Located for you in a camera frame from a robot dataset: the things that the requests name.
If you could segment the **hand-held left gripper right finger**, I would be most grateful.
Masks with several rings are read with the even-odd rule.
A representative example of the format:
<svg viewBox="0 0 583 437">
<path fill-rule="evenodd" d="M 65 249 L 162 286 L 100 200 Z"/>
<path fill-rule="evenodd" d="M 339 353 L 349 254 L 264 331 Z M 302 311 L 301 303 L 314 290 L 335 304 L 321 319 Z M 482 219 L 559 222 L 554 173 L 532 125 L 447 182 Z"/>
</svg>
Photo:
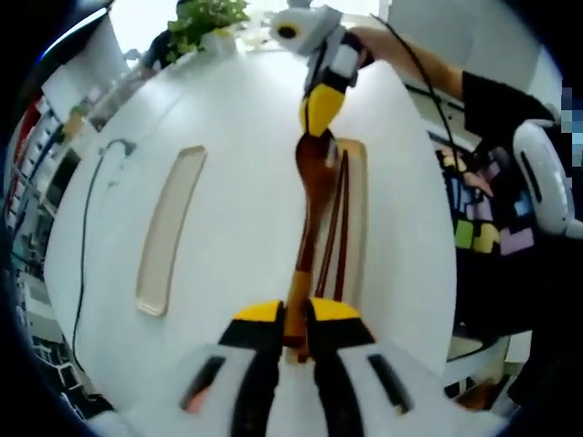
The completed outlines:
<svg viewBox="0 0 583 437">
<path fill-rule="evenodd" d="M 331 436 L 457 436 L 465 412 L 406 351 L 379 342 L 349 304 L 312 298 L 307 340 Z"/>
</svg>

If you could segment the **person's right hand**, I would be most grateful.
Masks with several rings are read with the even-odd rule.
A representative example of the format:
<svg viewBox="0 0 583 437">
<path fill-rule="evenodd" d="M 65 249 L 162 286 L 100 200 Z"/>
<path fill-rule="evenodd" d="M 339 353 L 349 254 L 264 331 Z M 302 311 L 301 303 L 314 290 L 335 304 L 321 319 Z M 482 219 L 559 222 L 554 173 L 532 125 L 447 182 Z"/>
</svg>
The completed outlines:
<svg viewBox="0 0 583 437">
<path fill-rule="evenodd" d="M 396 63 L 408 55 L 397 37 L 387 29 L 357 26 L 349 32 L 356 36 L 363 46 L 360 54 L 362 65 L 368 57 L 376 61 Z"/>
</svg>

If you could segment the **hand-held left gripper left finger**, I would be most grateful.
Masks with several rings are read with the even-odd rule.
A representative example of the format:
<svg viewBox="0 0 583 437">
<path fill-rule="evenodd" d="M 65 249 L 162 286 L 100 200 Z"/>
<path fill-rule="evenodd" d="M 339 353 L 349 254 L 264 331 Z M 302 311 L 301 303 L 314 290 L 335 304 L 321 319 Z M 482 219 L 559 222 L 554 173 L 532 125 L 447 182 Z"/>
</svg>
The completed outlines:
<svg viewBox="0 0 583 437">
<path fill-rule="evenodd" d="M 218 342 L 151 378 L 122 417 L 138 436 L 263 436 L 279 383 L 284 304 L 237 312 Z"/>
</svg>

